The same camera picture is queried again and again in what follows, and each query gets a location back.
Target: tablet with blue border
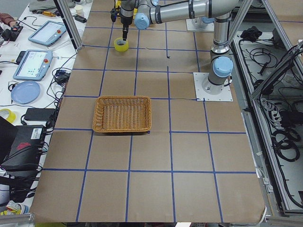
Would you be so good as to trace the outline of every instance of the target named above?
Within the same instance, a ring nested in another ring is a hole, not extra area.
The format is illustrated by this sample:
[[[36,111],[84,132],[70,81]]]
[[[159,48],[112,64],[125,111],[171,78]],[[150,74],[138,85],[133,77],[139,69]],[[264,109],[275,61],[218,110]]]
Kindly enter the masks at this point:
[[[40,81],[46,75],[52,59],[52,51],[27,50],[13,78]]]
[[[47,21],[28,40],[44,46],[53,45],[66,32],[64,23]]]

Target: robotic arm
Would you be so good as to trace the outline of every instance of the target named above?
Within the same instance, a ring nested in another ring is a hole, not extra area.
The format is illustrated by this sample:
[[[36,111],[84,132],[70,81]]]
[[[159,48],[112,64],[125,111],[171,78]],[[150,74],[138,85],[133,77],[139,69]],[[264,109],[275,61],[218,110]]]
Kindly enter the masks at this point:
[[[112,9],[113,22],[116,17],[121,18],[123,40],[127,39],[128,26],[133,21],[134,9],[137,9],[134,24],[141,30],[147,29],[150,24],[196,17],[214,17],[212,71],[208,81],[205,82],[204,89],[208,93],[219,93],[218,88],[223,85],[233,69],[232,61],[223,55],[229,51],[230,12],[239,0],[184,0],[163,6],[158,5],[158,2],[159,0],[121,0],[121,7]]]

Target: plastic basket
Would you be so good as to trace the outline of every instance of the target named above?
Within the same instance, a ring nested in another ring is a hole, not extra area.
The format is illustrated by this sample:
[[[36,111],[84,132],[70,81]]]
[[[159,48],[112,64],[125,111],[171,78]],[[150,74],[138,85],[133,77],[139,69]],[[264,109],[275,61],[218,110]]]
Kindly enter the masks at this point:
[[[146,96],[101,96],[96,100],[95,132],[145,132],[151,129],[151,99]]]

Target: blue joint cap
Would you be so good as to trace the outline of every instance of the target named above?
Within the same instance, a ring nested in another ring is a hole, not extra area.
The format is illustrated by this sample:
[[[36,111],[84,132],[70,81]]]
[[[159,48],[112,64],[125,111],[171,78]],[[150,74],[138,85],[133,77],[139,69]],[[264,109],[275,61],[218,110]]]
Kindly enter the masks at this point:
[[[134,24],[140,30],[145,30],[150,25],[150,20],[144,13],[137,13],[136,17],[134,18]]]
[[[152,4],[153,4],[154,6],[157,6],[158,3],[159,3],[159,0],[152,0],[151,2],[152,2]]]
[[[204,24],[211,24],[214,22],[214,18],[202,17],[202,22]]]
[[[222,56],[214,60],[214,73],[221,78],[228,77],[233,69],[233,62],[230,58]]]

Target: blue plate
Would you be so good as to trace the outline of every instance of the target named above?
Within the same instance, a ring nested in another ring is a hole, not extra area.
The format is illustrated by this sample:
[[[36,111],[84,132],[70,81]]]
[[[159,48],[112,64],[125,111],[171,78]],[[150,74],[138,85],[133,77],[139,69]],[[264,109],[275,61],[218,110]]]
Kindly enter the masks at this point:
[[[27,104],[38,98],[39,94],[40,86],[37,82],[25,81],[14,87],[10,97],[16,103]]]

